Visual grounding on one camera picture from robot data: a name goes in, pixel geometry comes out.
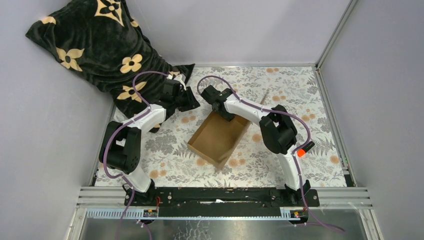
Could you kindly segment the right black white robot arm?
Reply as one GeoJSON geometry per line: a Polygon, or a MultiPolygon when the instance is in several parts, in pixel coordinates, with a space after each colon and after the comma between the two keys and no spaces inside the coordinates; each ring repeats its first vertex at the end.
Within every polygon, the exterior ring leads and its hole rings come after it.
{"type": "Polygon", "coordinates": [[[307,140],[301,148],[296,147],[298,131],[292,121],[295,116],[287,113],[282,105],[268,108],[240,98],[231,88],[219,91],[209,85],[200,95],[215,113],[227,121],[240,116],[260,127],[264,145],[277,155],[285,175],[287,201],[293,206],[301,205],[307,199],[306,193],[311,186],[296,158],[304,156],[315,143],[307,140]]]}

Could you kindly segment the brown cardboard box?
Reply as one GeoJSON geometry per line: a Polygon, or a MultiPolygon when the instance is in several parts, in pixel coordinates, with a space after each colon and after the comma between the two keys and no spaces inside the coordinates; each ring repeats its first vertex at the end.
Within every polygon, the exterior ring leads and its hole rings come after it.
{"type": "Polygon", "coordinates": [[[221,170],[251,124],[239,115],[228,121],[211,111],[188,141],[188,148],[221,170]]]}

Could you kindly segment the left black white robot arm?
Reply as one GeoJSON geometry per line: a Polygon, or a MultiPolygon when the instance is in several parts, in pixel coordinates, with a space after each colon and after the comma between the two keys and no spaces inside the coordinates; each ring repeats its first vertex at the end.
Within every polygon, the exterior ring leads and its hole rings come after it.
{"type": "Polygon", "coordinates": [[[176,79],[166,80],[157,103],[148,104],[145,110],[124,122],[108,123],[99,153],[105,174],[111,179],[123,178],[136,191],[135,197],[142,205],[152,204],[153,182],[140,165],[142,136],[175,111],[191,111],[199,106],[191,87],[176,79]]]}

